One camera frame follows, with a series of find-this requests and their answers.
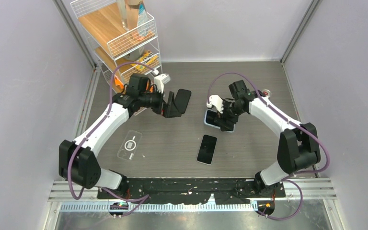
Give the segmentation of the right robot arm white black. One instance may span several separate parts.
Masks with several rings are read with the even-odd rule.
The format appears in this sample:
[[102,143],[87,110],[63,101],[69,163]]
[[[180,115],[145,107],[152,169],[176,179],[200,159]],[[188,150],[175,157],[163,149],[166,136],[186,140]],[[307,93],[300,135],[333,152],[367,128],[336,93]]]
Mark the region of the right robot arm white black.
[[251,91],[243,80],[229,86],[232,99],[211,95],[207,108],[215,108],[213,119],[221,131],[233,131],[239,116],[247,113],[262,121],[279,138],[276,161],[256,173],[254,190],[268,196],[274,185],[299,170],[320,162],[317,130],[311,123],[302,124],[278,110],[260,90]]

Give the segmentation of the clear phone case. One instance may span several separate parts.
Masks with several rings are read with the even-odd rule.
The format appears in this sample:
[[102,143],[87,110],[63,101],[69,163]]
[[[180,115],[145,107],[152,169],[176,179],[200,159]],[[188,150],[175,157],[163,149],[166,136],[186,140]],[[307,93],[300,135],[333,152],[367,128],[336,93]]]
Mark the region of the clear phone case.
[[123,160],[132,160],[138,149],[141,139],[142,133],[134,130],[128,131],[120,149],[118,150],[117,157]]

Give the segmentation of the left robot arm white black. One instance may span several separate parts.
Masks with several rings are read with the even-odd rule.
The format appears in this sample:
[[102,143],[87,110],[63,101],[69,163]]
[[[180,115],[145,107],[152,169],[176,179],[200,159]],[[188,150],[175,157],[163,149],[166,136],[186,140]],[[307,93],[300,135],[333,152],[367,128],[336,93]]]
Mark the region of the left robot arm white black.
[[180,117],[188,106],[191,91],[179,89],[169,92],[164,100],[161,74],[150,80],[144,74],[134,73],[124,91],[112,96],[103,114],[73,141],[64,140],[59,146],[59,175],[85,189],[109,188],[116,198],[123,198],[128,191],[123,175],[100,167],[97,156],[112,134],[141,108],[150,108],[165,118]]

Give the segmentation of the black phone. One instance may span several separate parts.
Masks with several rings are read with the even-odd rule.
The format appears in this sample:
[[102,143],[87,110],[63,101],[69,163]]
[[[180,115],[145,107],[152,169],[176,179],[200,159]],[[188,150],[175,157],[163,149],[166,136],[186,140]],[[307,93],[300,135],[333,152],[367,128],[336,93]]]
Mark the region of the black phone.
[[216,137],[210,135],[203,136],[196,157],[197,162],[206,165],[210,165],[212,163],[217,140],[218,139]]

